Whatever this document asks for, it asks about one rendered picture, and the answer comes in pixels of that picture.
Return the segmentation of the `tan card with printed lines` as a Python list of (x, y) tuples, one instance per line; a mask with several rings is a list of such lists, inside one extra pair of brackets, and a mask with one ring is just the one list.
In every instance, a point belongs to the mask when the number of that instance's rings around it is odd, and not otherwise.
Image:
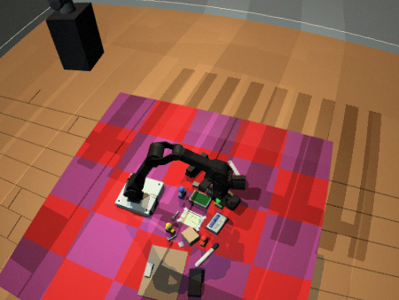
[(204, 221), (204, 219), (206, 219), (206, 217), (203, 217), (197, 213), (188, 210), (187, 208), (184, 208), (184, 212), (182, 213), (180, 218), (177, 219), (177, 222), (182, 222), (196, 229), (196, 231), (199, 231), (200, 225)]

